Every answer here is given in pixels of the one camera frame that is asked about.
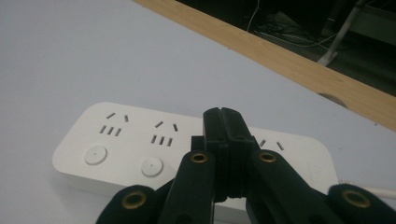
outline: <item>screw hole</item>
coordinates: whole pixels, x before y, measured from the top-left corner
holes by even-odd
[[[196,153],[191,156],[191,160],[195,163],[203,163],[209,160],[204,153]]]
[[[142,206],[147,200],[146,194],[140,190],[132,191],[122,199],[122,206],[126,209],[136,209]]]
[[[344,190],[343,197],[348,203],[359,208],[368,208],[371,206],[370,200],[355,190]]]
[[[274,162],[276,161],[276,156],[274,156],[271,153],[268,152],[263,152],[262,154],[259,155],[260,160],[265,161],[265,162]]]

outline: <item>white power strip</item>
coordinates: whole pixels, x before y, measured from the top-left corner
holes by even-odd
[[[250,128],[262,149],[280,153],[314,189],[327,193],[338,183],[332,158],[319,141]],[[77,189],[113,196],[144,185],[157,189],[175,177],[191,137],[203,134],[203,119],[128,105],[89,107],[56,148],[56,170]],[[248,223],[243,199],[218,203],[215,219]]]

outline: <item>wooden edge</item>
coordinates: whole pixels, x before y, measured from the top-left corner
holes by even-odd
[[[396,97],[309,61],[178,1],[134,1],[262,64],[311,91],[338,98],[348,109],[396,132]]]

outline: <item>round button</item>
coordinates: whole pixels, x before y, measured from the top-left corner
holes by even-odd
[[[163,170],[163,162],[160,159],[151,157],[143,161],[142,173],[147,177],[155,177]]]
[[[107,157],[107,150],[104,147],[92,147],[85,154],[85,162],[89,165],[99,165]]]

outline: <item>wire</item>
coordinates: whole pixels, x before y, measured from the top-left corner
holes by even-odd
[[[253,21],[253,18],[254,18],[254,16],[256,15],[257,11],[259,11],[259,9],[260,9],[260,0],[257,0],[257,6],[256,6],[256,8],[254,9],[253,15],[251,15],[250,21],[248,22],[248,25],[247,25],[247,32],[248,32],[248,30],[250,29],[250,24],[251,24],[251,22]]]
[[[325,42],[327,42],[327,41],[329,41],[330,39],[332,39],[333,37],[335,37],[335,36],[337,35],[337,34],[334,34],[334,35],[331,35],[331,36],[327,37],[326,39],[324,39],[324,40],[322,40],[322,41],[320,41],[320,42],[315,42],[315,41],[312,41],[312,40],[308,40],[308,39],[301,38],[301,37],[296,36],[296,35],[284,35],[284,34],[280,34],[280,36],[292,37],[292,38],[304,40],[304,41],[306,41],[306,42],[314,43],[314,44],[311,44],[311,45],[301,45],[301,44],[299,44],[299,43],[294,43],[294,42],[291,42],[291,41],[289,41],[289,40],[287,40],[287,39],[280,38],[280,37],[278,37],[278,36],[276,36],[276,35],[271,35],[271,34],[263,33],[263,32],[260,32],[260,31],[255,31],[255,33],[256,33],[257,35],[259,35],[260,37],[262,37],[263,35],[269,35],[269,36],[271,36],[272,38],[278,39],[278,40],[280,40],[280,41],[286,42],[286,43],[288,43],[288,44],[291,44],[291,45],[294,45],[294,46],[297,46],[297,47],[300,47],[300,48],[312,48],[312,47],[319,46],[319,47],[322,47],[322,48],[324,48],[324,49],[328,49],[328,48],[326,48],[326,47],[323,46],[322,44],[325,43]]]
[[[260,37],[263,37],[263,33],[265,33],[279,40],[286,41],[292,45],[296,45],[298,47],[303,47],[303,48],[321,46],[322,43],[327,41],[326,39],[323,42],[318,43],[318,40],[315,37],[313,37],[311,34],[309,34],[302,27],[294,23],[277,21],[275,14],[267,15],[266,21],[260,26],[257,26],[255,31],[253,31],[253,33],[256,33],[256,35],[259,35]],[[307,45],[303,46],[301,45],[301,41],[293,42],[290,39],[287,39],[287,37],[292,37],[293,39],[299,39],[299,40],[303,40],[304,42],[313,43],[313,45],[311,44],[309,46]]]

